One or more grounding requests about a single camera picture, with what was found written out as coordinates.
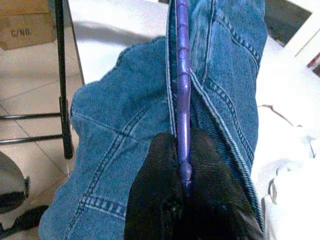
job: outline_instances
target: purple plastic rod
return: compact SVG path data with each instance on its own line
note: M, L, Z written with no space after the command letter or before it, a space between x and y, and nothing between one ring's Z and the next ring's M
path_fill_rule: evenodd
M190 56L188 0L175 0L177 60L177 153L180 177L186 196L191 193L190 162Z

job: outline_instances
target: blue denim jeans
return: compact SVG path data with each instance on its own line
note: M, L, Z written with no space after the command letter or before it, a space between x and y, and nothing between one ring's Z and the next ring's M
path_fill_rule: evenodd
M264 0L191 0L191 125L209 133L264 221L250 178L258 138L256 77L267 37ZM175 6L166 37L122 52L100 81L79 89L71 122L75 167L39 226L43 240L120 240L131 184L158 133L176 135Z

